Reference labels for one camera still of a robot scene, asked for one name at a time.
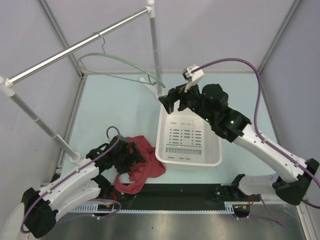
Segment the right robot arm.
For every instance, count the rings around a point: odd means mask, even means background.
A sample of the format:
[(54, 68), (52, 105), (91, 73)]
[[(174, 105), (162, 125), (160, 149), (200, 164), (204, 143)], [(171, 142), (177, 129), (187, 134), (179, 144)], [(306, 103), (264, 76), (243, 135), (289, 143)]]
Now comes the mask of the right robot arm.
[(168, 114), (174, 112), (175, 102), (178, 102), (179, 112), (191, 110), (206, 121), (218, 137), (246, 149), (275, 171), (275, 174), (261, 176), (238, 174), (230, 188), (235, 200), (242, 201), (252, 195), (272, 195), (294, 206), (305, 203), (304, 197), (319, 162), (294, 156), (263, 136), (249, 118), (228, 106), (228, 98), (219, 84), (207, 84), (202, 90), (198, 85), (187, 89), (183, 84), (158, 99)]

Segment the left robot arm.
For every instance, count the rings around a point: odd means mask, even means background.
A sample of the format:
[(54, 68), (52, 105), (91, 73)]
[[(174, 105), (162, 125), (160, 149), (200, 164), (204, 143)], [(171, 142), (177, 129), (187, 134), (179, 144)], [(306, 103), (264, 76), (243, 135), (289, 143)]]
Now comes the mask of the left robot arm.
[(29, 188), (24, 192), (20, 232), (43, 237), (68, 211), (93, 199), (105, 200), (112, 194), (115, 185), (102, 176), (104, 171), (115, 167), (120, 174), (128, 173), (145, 161), (136, 143), (122, 136), (90, 150), (64, 177), (40, 190)]

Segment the red tank top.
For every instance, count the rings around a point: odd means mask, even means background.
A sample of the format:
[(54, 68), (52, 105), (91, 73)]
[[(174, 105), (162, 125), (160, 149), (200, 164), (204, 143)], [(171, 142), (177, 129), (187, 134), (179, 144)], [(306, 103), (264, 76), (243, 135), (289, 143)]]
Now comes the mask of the red tank top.
[(118, 174), (114, 180), (114, 187), (118, 192), (134, 195), (142, 190), (148, 178), (160, 177), (166, 172), (166, 168), (156, 158), (156, 148), (143, 135), (128, 136), (126, 139), (135, 143), (144, 161), (130, 167), (128, 177), (132, 183), (124, 185), (120, 179), (121, 175)]

